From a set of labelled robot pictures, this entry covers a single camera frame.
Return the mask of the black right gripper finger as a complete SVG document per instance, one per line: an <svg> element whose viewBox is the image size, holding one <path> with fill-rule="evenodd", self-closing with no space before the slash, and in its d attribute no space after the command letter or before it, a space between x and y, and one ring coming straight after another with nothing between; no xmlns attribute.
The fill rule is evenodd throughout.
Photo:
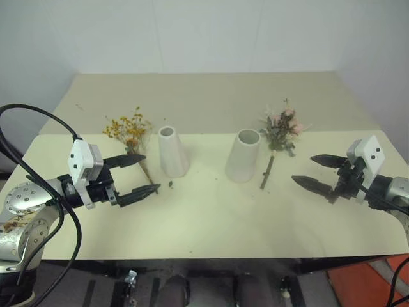
<svg viewBox="0 0 409 307"><path fill-rule="evenodd" d="M345 164L347 158L337 155L319 154L310 157L310 160L324 167L338 169Z"/></svg>
<svg viewBox="0 0 409 307"><path fill-rule="evenodd" d="M319 194L323 197L330 197L332 195L332 186L324 184L315 178L305 175L292 175L291 178L299 186L312 193Z"/></svg>

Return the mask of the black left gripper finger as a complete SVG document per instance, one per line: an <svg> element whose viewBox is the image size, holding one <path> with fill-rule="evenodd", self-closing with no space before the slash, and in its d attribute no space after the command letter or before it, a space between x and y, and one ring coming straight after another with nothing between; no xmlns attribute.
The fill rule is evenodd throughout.
<svg viewBox="0 0 409 307"><path fill-rule="evenodd" d="M126 207L138 201L142 201L153 193L158 193L160 184L150 184L132 189L130 193L124 195L116 195L116 203L120 207Z"/></svg>
<svg viewBox="0 0 409 307"><path fill-rule="evenodd" d="M130 154L123 154L123 155L116 155L114 157L108 157L103 159L104 166L107 168L124 168L127 166L131 166L137 164L143 160L145 160L146 156L141 155L138 153L130 153Z"/></svg>

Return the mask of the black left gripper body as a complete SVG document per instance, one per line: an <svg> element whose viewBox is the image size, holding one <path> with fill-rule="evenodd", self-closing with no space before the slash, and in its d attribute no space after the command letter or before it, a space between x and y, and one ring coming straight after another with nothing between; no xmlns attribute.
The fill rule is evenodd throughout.
<svg viewBox="0 0 409 307"><path fill-rule="evenodd" d="M114 180L110 173L100 174L96 180L90 180L86 186L90 203L85 207L95 207L97 202L109 202L111 205L118 204L119 194L114 186Z"/></svg>

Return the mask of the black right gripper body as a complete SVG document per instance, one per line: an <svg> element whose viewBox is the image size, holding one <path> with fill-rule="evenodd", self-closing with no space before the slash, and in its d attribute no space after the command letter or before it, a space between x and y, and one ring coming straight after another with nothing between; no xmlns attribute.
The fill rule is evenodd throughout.
<svg viewBox="0 0 409 307"><path fill-rule="evenodd" d="M330 203L335 203L339 197L349 200L357 196L359 191L357 186L361 183L360 178L365 168L365 162L361 157L357 158L354 163L344 158L337 168L339 178L328 198Z"/></svg>

